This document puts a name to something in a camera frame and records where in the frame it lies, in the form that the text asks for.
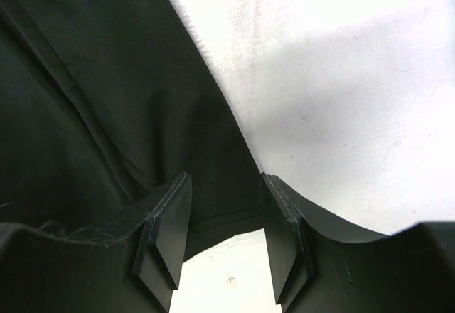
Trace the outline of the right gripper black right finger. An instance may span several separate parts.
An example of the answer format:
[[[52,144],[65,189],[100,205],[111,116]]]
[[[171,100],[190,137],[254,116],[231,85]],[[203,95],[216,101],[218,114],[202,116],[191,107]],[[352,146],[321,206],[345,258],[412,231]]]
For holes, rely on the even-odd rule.
[[[276,303],[283,312],[453,312],[454,224],[394,235],[358,226],[275,175],[260,183]]]

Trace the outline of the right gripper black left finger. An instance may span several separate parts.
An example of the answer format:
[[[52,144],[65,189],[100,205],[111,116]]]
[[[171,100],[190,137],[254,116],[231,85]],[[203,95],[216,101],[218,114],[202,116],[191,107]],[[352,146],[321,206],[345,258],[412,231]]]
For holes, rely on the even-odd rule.
[[[192,202],[187,173],[70,235],[1,225],[2,312],[168,312]]]

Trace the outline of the black t shirt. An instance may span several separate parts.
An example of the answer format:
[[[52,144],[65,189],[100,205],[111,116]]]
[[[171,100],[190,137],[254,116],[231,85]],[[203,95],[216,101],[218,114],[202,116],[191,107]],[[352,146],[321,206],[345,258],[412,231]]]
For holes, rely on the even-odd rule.
[[[177,173],[186,257],[262,227],[259,170],[169,0],[1,0],[1,219],[71,233]]]

